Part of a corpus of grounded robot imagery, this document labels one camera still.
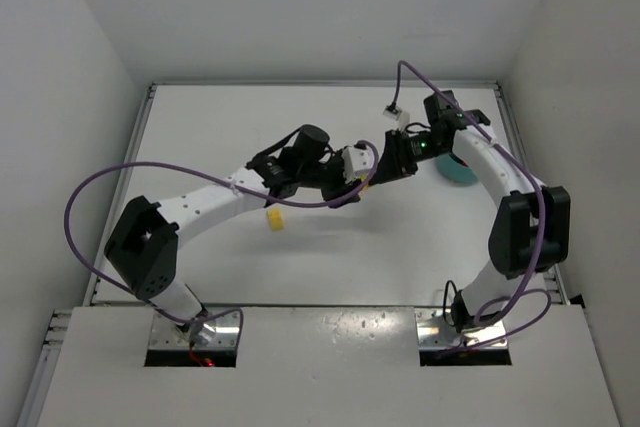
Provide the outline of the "yellow long lego plate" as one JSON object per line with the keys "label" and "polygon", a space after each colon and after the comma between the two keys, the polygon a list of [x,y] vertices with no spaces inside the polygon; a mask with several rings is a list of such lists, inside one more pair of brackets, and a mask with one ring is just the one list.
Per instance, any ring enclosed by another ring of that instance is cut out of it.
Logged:
{"label": "yellow long lego plate", "polygon": [[370,187],[370,177],[369,176],[360,176],[356,179],[356,192],[360,194],[361,192],[366,192]]}

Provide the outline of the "yellow lego slope brick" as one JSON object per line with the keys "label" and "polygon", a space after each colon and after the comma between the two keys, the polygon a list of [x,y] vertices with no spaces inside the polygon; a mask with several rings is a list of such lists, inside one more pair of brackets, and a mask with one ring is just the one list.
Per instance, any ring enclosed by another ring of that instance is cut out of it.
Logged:
{"label": "yellow lego slope brick", "polygon": [[266,212],[266,218],[269,228],[274,231],[282,231],[285,229],[285,220],[280,209],[274,208]]}

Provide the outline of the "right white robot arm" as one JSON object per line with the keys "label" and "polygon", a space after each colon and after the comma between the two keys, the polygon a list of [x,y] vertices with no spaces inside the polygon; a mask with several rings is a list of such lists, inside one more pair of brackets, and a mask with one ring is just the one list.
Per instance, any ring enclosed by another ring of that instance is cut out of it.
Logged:
{"label": "right white robot arm", "polygon": [[458,291],[450,307],[457,331],[501,320],[538,273],[564,261],[569,250],[571,198],[529,173],[497,140],[490,119],[479,109],[461,110],[451,91],[423,101],[427,127],[407,124],[388,130],[371,182],[394,182],[414,175],[419,163],[454,157],[471,169],[496,206],[488,239],[489,260]]}

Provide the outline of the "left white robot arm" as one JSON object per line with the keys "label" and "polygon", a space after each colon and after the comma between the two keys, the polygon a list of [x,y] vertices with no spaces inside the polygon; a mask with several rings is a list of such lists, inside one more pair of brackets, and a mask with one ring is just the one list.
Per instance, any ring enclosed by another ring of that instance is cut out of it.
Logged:
{"label": "left white robot arm", "polygon": [[219,181],[174,198],[130,200],[104,255],[137,299],[185,328],[207,311],[177,276],[181,248],[227,220],[294,196],[299,188],[319,190],[333,207],[356,202],[374,166],[375,155],[364,142],[335,150],[324,130],[306,124]]}

